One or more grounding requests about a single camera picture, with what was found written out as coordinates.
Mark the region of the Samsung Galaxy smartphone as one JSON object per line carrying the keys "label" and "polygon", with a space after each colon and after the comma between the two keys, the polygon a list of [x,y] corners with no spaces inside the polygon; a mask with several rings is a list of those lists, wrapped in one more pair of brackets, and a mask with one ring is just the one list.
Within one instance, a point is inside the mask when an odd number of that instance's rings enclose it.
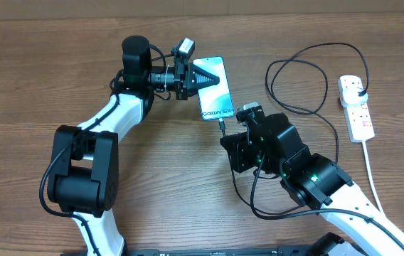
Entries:
{"label": "Samsung Galaxy smartphone", "polygon": [[232,117],[235,110],[223,58],[221,56],[199,58],[195,59],[193,64],[219,77],[219,82],[198,91],[202,118],[212,120]]}

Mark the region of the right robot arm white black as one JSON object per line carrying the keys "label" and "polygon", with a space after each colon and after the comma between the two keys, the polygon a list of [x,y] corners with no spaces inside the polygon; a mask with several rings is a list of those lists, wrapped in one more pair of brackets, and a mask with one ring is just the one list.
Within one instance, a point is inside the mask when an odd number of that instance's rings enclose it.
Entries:
{"label": "right robot arm white black", "polygon": [[319,214],[348,235],[367,255],[404,255],[404,232],[366,197],[334,161],[313,154],[283,114],[265,115],[251,103],[236,113],[245,132],[220,139],[233,171],[275,174],[290,198],[308,210],[282,215],[253,213],[263,220]]}

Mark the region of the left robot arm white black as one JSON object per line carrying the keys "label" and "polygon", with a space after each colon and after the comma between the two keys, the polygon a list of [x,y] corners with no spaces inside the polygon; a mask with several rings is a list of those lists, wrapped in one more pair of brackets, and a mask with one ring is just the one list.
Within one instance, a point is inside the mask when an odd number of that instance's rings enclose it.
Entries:
{"label": "left robot arm white black", "polygon": [[144,36],[122,41],[123,67],[110,81],[110,101],[78,126],[55,131],[50,164],[39,186],[43,209],[77,224],[86,255],[126,255],[112,207],[119,187],[119,143],[152,108],[155,97],[173,92],[187,100],[219,77],[190,62],[195,43],[184,38],[171,49],[173,66],[154,67],[158,48]]}

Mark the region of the white charger plug adapter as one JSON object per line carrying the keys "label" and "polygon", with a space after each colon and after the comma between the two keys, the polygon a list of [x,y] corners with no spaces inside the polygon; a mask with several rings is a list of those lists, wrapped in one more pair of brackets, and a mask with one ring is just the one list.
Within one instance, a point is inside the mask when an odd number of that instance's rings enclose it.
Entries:
{"label": "white charger plug adapter", "polygon": [[368,101],[368,93],[359,87],[343,87],[340,92],[340,102],[343,107],[361,105]]}

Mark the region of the white power strip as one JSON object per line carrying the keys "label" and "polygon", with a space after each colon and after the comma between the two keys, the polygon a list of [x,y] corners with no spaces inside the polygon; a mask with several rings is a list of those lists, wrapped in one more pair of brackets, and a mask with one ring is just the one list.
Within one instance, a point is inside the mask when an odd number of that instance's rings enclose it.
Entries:
{"label": "white power strip", "polygon": [[[362,90],[363,84],[359,77],[355,75],[343,75],[338,79],[339,98],[343,87],[359,87]],[[375,137],[371,115],[367,102],[361,105],[343,107],[349,139],[353,143],[366,142]]]}

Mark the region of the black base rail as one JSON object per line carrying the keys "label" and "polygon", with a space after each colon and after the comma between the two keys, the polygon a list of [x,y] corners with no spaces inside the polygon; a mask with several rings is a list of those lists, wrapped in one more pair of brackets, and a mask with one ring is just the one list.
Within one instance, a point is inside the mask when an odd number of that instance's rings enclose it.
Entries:
{"label": "black base rail", "polygon": [[276,248],[216,249],[216,250],[126,250],[127,256],[364,256],[358,246],[345,241],[341,236],[327,233],[312,245],[279,245]]}

